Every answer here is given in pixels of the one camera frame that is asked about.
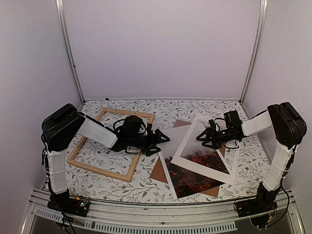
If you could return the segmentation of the red forest landscape photo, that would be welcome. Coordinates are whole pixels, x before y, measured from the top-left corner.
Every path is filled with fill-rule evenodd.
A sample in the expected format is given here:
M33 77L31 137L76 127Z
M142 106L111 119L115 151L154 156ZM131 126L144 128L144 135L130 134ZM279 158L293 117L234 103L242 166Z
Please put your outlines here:
M169 185L171 195L174 199L197 193L217 196L219 186L223 185L223 182L208 178L171 163L188 129L189 126L186 125L162 130L163 133L170 138L170 141L161 144L159 161L164 171L166 183Z

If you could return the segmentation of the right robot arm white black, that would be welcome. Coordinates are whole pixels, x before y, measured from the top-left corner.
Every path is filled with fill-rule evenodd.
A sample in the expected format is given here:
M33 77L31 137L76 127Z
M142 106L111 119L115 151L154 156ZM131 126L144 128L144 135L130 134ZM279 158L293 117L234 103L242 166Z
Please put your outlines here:
M265 111L245 122L240 119L236 110L226 112L223 120L226 129L218 130L215 121L210 119L210 126L196 140L201 141L204 147L219 149L226 142L241 141L245 137L273 128L277 140L276 150L268 174L259 189L268 193L279 191L282 178L288 173L296 149L307 132L307 125L301 115L289 102L283 102L268 106Z

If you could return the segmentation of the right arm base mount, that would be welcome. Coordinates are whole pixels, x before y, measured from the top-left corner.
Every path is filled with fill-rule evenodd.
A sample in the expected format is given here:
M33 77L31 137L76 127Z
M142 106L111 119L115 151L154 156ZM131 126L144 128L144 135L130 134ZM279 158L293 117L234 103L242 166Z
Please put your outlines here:
M280 188L269 192L260 186L256 198L235 202L234 209L239 217L265 213L264 215L251 218L251 223L256 228L266 228L276 214L277 202L275 199L279 191Z

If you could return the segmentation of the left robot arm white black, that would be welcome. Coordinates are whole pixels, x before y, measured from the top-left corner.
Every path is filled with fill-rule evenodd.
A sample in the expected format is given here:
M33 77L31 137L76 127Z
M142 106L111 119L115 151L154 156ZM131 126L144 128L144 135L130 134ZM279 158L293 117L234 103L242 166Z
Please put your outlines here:
M110 171L74 161L87 139L113 152L128 153L129 147L136 148L135 156L160 152L158 144L169 142L170 138L159 129L152 130L154 117L152 113L103 108L92 118L70 103L47 117L41 125L41 140L45 146L42 163L47 165L49 188L56 194L53 203L63 212L73 206L71 198L65 195L68 192L65 163L99 175L112 175Z

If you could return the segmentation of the white mat board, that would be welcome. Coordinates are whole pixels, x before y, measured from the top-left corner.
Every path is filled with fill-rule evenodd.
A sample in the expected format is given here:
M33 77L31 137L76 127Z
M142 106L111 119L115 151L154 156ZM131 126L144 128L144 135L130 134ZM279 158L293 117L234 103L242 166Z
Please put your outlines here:
M232 164L228 165L219 149L214 150L202 146L201 143L195 139L195 134L200 134L206 129L203 122L208 122L208 120L209 118L207 116L196 114L185 137L173 156L171 163L202 176L233 185L240 150L230 150L230 156L232 156L233 159ZM195 159L202 159L205 163L210 164L213 161L214 155L216 155L216 161L221 163L220 166L217 166L216 163L214 163L213 166L205 166L203 163L189 159L191 156L194 156Z

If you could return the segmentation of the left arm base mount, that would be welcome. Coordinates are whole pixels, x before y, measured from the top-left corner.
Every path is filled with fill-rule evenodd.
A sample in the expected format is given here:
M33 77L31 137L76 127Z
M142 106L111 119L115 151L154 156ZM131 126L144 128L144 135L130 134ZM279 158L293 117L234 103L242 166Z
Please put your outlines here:
M47 207L65 214L86 217L90 207L90 200L81 195L72 198L69 196L69 191L61 194L51 193Z

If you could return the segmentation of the light wooden picture frame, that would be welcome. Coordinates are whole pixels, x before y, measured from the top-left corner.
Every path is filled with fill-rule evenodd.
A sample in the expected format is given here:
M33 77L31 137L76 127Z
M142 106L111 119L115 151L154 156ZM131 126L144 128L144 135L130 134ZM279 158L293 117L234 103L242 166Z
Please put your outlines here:
M98 115L96 116L95 120L100 121L102 119L102 117L104 116L105 113L114 113L114 114L124 114L124 115L134 115L134 116L138 116L138 117L145 117L147 118L147 123L152 124L155 118L155 114L152 113L143 113L143 112L138 112L138 111L130 111L130 110L121 110L121 109L114 109L114 108L103 108ZM77 154L80 152L80 149L83 147L85 141L87 140L86 137L82 137L81 140L79 141L79 143L76 145L76 147L74 148L74 150L72 151L72 153L70 154L70 156L67 159L67 163L69 165L90 171L92 173L98 174L98 175L102 175L102 176L107 176L110 178L114 178L114 179L118 179L118 180L122 180L125 182L131 182L134 172L136 170L138 161L140 159L141 153L139 152L139 150L136 151L136 153L134 154L133 160L130 164L128 173L125 174L119 174L119 173L115 173L115 172L111 172L102 168L97 168L91 165L87 165L85 163L76 161L75 158L77 156Z

